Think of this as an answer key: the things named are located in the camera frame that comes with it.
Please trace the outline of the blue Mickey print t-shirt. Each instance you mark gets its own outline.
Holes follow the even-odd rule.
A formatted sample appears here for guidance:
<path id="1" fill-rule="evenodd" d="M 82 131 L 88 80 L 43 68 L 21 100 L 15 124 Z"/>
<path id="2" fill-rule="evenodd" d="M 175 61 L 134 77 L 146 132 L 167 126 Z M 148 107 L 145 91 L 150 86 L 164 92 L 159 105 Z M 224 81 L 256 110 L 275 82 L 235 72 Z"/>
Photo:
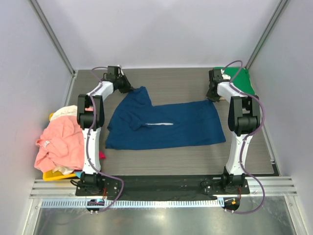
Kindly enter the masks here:
<path id="1" fill-rule="evenodd" d="M 211 101 L 154 106 L 145 87 L 126 95 L 107 129 L 105 146 L 115 150 L 164 149 L 226 141 Z"/>

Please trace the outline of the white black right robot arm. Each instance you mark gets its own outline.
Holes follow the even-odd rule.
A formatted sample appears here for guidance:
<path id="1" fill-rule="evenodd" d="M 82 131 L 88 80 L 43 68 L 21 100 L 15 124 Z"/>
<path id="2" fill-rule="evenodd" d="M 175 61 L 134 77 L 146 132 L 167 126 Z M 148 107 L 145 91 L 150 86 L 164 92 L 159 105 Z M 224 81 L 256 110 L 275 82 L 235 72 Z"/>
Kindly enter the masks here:
<path id="1" fill-rule="evenodd" d="M 246 95 L 234 87 L 230 76 L 222 69 L 208 72 L 209 89 L 207 98 L 217 102 L 224 98 L 229 103 L 228 128 L 231 132 L 231 148 L 228 161 L 220 179 L 209 177 L 201 182 L 204 194 L 249 194 L 250 190 L 244 171 L 249 144 L 261 124 L 260 105 L 256 98 Z"/>

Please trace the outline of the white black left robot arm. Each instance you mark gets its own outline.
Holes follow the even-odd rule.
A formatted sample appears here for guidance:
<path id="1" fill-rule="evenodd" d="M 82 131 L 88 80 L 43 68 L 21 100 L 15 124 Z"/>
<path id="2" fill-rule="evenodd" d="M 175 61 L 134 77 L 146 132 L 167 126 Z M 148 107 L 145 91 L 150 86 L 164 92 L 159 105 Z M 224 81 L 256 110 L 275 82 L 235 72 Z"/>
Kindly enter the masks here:
<path id="1" fill-rule="evenodd" d="M 100 195 L 104 192 L 105 175 L 101 172 L 99 141 L 105 122 L 104 100 L 116 90 L 125 94 L 134 90 L 120 65 L 95 67 L 90 71 L 97 86 L 77 99 L 77 123 L 82 129 L 84 163 L 80 180 L 75 182 L 77 196 Z"/>

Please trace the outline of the folded green t-shirt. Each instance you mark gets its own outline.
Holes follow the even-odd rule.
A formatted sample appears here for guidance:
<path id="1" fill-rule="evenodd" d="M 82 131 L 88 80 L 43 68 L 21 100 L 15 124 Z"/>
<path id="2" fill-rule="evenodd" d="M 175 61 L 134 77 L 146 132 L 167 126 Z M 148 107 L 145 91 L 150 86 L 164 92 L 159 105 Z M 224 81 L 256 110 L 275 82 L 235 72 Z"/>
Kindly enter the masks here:
<path id="1" fill-rule="evenodd" d="M 239 67 L 228 67 L 225 69 L 224 72 L 230 77 L 233 77 L 235 73 L 238 71 L 238 69 Z M 255 91 L 252 88 L 252 85 L 250 82 L 249 70 L 245 68 L 241 69 L 241 71 L 233 80 L 233 84 L 236 88 L 240 89 L 244 93 L 255 95 Z"/>

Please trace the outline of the cream white t-shirt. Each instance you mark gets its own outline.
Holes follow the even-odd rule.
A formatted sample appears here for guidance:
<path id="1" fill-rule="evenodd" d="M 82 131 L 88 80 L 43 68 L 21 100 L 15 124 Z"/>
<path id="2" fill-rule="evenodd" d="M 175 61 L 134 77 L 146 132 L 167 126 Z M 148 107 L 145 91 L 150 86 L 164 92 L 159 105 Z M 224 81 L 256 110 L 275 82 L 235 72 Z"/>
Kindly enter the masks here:
<path id="1" fill-rule="evenodd" d="M 49 121 L 53 121 L 62 116 L 77 116 L 77 106 L 71 105 L 60 108 L 56 112 L 50 114 Z"/>

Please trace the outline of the magenta t-shirt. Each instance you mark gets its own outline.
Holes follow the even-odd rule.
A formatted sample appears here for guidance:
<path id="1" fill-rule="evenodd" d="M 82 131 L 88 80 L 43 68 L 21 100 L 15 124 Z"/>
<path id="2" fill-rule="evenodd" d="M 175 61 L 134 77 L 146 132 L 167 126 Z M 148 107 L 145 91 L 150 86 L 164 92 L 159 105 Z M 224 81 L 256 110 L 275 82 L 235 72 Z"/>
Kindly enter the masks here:
<path id="1" fill-rule="evenodd" d="M 106 159 L 106 155 L 103 152 L 99 152 L 99 159 L 100 160 L 105 160 Z"/>

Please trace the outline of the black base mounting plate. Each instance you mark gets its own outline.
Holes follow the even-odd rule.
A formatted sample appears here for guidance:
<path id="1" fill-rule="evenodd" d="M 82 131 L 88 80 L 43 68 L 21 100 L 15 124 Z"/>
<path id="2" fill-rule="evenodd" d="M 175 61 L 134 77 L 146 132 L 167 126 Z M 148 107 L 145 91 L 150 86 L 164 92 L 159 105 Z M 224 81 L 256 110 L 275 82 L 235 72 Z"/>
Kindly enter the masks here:
<path id="1" fill-rule="evenodd" d="M 201 182 L 209 177 L 213 179 L 221 178 L 220 175 L 119 176 L 124 181 L 124 186 L 122 186 L 119 180 L 105 177 L 104 192 L 97 196 L 109 200 L 113 200 L 119 196 L 119 200 L 128 201 L 212 200 L 218 195 L 206 195 L 201 187 Z M 74 185 L 78 181 L 71 180 L 70 182 Z"/>

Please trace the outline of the right aluminium frame post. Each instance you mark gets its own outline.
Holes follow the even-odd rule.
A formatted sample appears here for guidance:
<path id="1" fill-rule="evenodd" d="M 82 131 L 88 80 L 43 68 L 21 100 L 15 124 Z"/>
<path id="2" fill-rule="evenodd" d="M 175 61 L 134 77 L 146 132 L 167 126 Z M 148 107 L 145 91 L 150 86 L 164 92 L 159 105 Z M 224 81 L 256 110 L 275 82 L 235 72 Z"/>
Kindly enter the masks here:
<path id="1" fill-rule="evenodd" d="M 269 19 L 269 22 L 267 23 L 260 39 L 258 40 L 250 58 L 248 59 L 245 68 L 250 69 L 256 60 L 257 56 L 261 52 L 261 49 L 265 45 L 267 39 L 269 38 L 271 32 L 274 30 L 276 24 L 278 23 L 280 17 L 282 16 L 283 12 L 287 8 L 289 4 L 289 0 L 280 0 L 272 14 L 272 16 Z"/>

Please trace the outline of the aluminium frame post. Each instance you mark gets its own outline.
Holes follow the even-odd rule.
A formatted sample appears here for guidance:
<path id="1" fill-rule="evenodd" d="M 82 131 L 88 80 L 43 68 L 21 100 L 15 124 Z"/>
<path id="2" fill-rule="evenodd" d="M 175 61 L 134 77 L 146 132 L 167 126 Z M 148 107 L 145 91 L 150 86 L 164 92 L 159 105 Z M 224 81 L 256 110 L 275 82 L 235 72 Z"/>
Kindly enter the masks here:
<path id="1" fill-rule="evenodd" d="M 272 14 L 272 16 L 269 19 L 269 22 L 267 23 L 260 39 L 258 40 L 250 58 L 248 59 L 245 68 L 250 69 L 256 60 L 257 56 L 261 52 L 261 49 L 265 45 L 267 39 L 269 38 L 271 32 L 274 30 L 276 24 L 278 23 L 280 17 L 282 16 L 283 12 L 287 8 L 289 4 L 289 0 L 280 0 Z"/>
<path id="2" fill-rule="evenodd" d="M 37 15 L 40 23 L 42 24 L 44 30 L 46 31 L 48 37 L 50 38 L 53 46 L 55 47 L 57 53 L 59 54 L 61 60 L 63 61 L 64 65 L 66 66 L 67 70 L 70 72 L 71 76 L 75 75 L 75 69 L 73 68 L 72 64 L 70 63 L 65 51 L 63 50 L 57 36 L 55 35 L 47 17 L 45 16 L 39 2 L 37 0 L 29 0 L 28 1 L 33 8 L 35 14 Z"/>

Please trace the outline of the left aluminium frame post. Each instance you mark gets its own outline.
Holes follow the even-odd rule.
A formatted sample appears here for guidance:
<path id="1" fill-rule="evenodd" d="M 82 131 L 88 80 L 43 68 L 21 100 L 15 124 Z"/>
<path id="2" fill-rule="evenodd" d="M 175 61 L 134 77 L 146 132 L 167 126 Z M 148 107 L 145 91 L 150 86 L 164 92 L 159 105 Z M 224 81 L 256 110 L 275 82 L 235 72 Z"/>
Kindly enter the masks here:
<path id="1" fill-rule="evenodd" d="M 55 47 L 57 53 L 59 54 L 61 60 L 63 61 L 64 65 L 66 66 L 67 70 L 70 72 L 71 76 L 75 75 L 75 69 L 73 68 L 72 64 L 70 63 L 65 51 L 63 50 L 57 36 L 55 35 L 47 17 L 45 16 L 39 2 L 37 0 L 29 0 L 28 1 L 33 8 L 35 14 L 37 15 L 40 23 L 42 24 L 44 30 L 46 31 L 48 37 L 50 38 L 53 46 Z"/>

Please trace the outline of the aluminium extrusion rail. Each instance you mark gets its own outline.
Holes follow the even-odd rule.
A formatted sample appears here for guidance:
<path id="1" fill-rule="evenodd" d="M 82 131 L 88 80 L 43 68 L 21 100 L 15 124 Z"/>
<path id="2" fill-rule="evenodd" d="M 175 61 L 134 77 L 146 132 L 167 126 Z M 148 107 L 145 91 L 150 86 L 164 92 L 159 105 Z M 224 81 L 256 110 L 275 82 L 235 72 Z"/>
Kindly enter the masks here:
<path id="1" fill-rule="evenodd" d="M 242 187 L 223 188 L 220 180 L 207 177 L 125 177 L 125 185 L 117 180 L 105 179 L 101 188 L 83 187 L 75 180 L 45 182 L 36 180 L 30 198 L 105 197 L 129 201 L 189 201 L 210 200 L 212 197 L 230 196 L 296 196 L 290 177 L 248 177 Z"/>

